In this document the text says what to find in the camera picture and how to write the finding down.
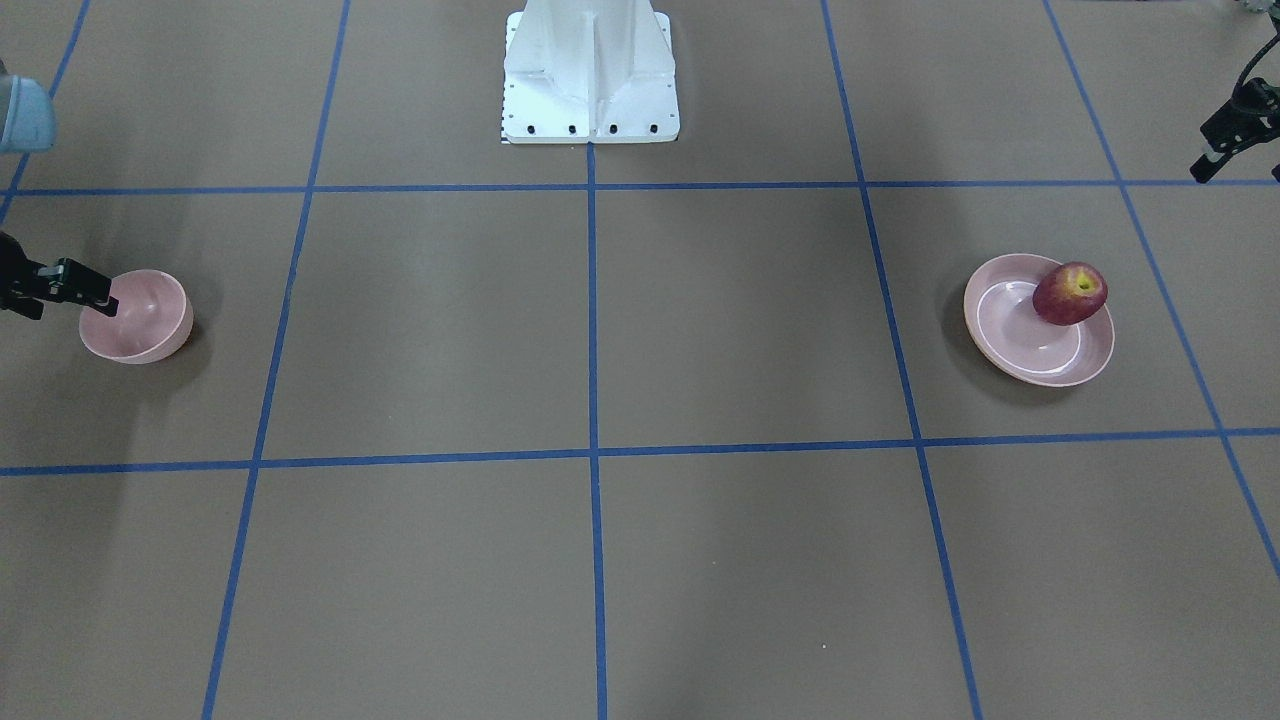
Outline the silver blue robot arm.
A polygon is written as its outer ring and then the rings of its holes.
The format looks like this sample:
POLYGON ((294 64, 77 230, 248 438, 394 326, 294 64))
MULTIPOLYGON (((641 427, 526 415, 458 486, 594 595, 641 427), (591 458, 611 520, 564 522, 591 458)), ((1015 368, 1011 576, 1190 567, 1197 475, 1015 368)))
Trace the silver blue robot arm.
MULTIPOLYGON (((1 72, 1 150, 45 152, 58 135, 50 92, 36 79, 1 72)), ((46 265, 29 259, 20 242, 1 233, 1 309, 37 322, 46 304, 74 304, 115 316, 119 301, 106 275, 70 258, 46 265)))

